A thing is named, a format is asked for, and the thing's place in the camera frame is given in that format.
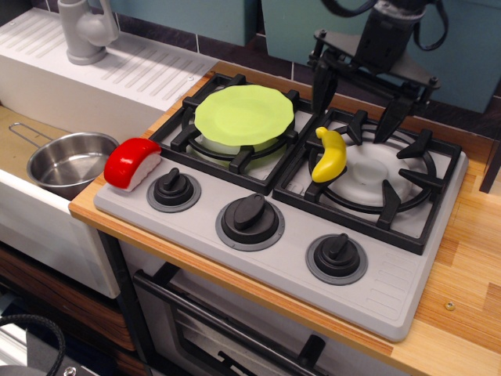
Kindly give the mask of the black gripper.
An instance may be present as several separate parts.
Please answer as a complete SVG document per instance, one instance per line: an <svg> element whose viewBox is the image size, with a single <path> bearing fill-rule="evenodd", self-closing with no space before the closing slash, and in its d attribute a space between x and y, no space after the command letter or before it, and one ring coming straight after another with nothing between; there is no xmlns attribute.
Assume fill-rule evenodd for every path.
<svg viewBox="0 0 501 376"><path fill-rule="evenodd" d="M323 114L339 78L378 96L392 99L375 131L374 142L385 143L413 108L425 108L439 80L406 52L412 39L423 51L437 49L420 43L423 9L371 9L360 35L325 29L314 33L315 48L308 65L314 70L312 111Z"/></svg>

